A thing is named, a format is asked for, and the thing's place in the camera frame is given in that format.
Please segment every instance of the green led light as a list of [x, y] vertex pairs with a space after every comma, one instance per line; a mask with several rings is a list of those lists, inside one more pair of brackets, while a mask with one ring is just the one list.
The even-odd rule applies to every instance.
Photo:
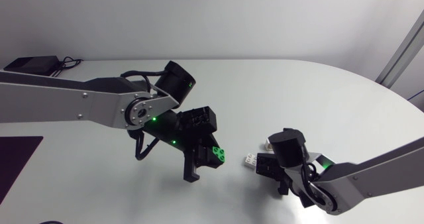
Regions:
[[323, 164], [323, 168], [327, 169], [331, 164]]

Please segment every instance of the black cable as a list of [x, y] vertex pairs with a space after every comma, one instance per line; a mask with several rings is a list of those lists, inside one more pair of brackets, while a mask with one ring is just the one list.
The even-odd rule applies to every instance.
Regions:
[[302, 160], [303, 165], [301, 167], [301, 177], [302, 177], [303, 187], [305, 188], [305, 191], [306, 191], [306, 193], [309, 197], [311, 197], [317, 203], [320, 203], [321, 205], [325, 205], [325, 201], [323, 199], [317, 197], [312, 192], [311, 186], [309, 185], [309, 178], [308, 178], [309, 173], [306, 171], [306, 168], [309, 169], [309, 166], [306, 163], [306, 155], [305, 155], [305, 151], [304, 151], [303, 147], [301, 148], [301, 151], [302, 151], [302, 154], [303, 154], [303, 160]]
[[127, 78], [131, 76], [162, 76], [167, 74], [168, 71], [160, 71], [160, 72], [139, 72], [139, 71], [127, 71], [121, 74], [122, 78]]
[[419, 93], [416, 93], [415, 95], [411, 96], [407, 101], [411, 100], [412, 98], [416, 97], [417, 95], [421, 94], [424, 90], [420, 91]]
[[311, 162], [308, 162], [308, 163], [306, 163], [309, 167], [312, 167], [312, 170], [311, 170], [311, 175], [310, 175], [310, 179], [309, 179], [309, 181], [314, 181], [315, 180], [315, 178], [317, 177], [317, 167], [315, 167], [315, 165], [313, 164], [313, 163], [311, 163]]
[[42, 222], [40, 224], [63, 224], [63, 223], [61, 223], [59, 221], [45, 221], [45, 222]]
[[164, 70], [164, 71], [160, 71], [160, 72], [139, 72], [139, 71], [127, 71], [124, 72], [123, 74], [121, 74], [122, 78], [128, 78], [131, 76], [142, 76], [144, 78], [144, 80], [146, 81], [146, 86], [147, 86], [147, 92], [150, 93], [150, 90], [152, 89], [152, 85], [150, 84], [149, 79], [147, 78], [147, 76], [162, 76], [167, 74], [168, 71]]
[[147, 92], [150, 93], [150, 89], [152, 89], [152, 86], [150, 85], [150, 80], [145, 75], [143, 75], [143, 78], [146, 81]]
[[[60, 63], [59, 63], [59, 65], [58, 65], [58, 67], [56, 68], [56, 70], [52, 73], [52, 77], [53, 78], [57, 78], [61, 73], [62, 73], [62, 71], [63, 70], [69, 70], [69, 69], [71, 69], [71, 68], [75, 68], [76, 66], [78, 66], [78, 65], [80, 65], [81, 64], [81, 62], [82, 62], [83, 60], [82, 59], [73, 59], [73, 58], [71, 58], [71, 57], [69, 57], [69, 56], [66, 56]], [[75, 62], [75, 64], [74, 65], [71, 65], [71, 66], [67, 66], [66, 64], [67, 63], [70, 63], [70, 62]]]
[[135, 158], [137, 160], [143, 160], [146, 158], [147, 154], [153, 149], [153, 147], [159, 142], [160, 139], [155, 138], [147, 147], [146, 149], [141, 152], [141, 149], [143, 148], [143, 141], [144, 140], [144, 133], [141, 132], [139, 136], [137, 137], [136, 143], [135, 143]]

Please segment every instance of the black bracket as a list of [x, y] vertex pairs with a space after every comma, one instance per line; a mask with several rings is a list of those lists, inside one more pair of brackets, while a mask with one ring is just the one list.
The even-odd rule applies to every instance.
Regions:
[[256, 158], [256, 173], [280, 182], [277, 191], [280, 195], [288, 195], [291, 184], [290, 177], [280, 167], [275, 154], [258, 153]]

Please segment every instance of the white wall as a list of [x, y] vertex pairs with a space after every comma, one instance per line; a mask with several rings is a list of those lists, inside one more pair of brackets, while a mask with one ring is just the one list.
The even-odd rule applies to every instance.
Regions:
[[292, 58], [374, 80], [424, 0], [0, 0], [0, 66], [86, 60]]

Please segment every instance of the white table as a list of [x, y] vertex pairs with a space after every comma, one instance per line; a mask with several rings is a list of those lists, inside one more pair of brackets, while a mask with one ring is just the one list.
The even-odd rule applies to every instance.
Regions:
[[[166, 60], [84, 62], [85, 81]], [[394, 92], [338, 68], [295, 60], [176, 60], [197, 84], [180, 110], [210, 106], [226, 152], [218, 169], [183, 181], [183, 154], [160, 142], [139, 162], [127, 132], [90, 121], [0, 124], [1, 136], [42, 135], [0, 205], [0, 223], [420, 223], [424, 188], [366, 199], [327, 215], [243, 165], [266, 137], [299, 129], [309, 152], [359, 163], [424, 136], [424, 113]]]

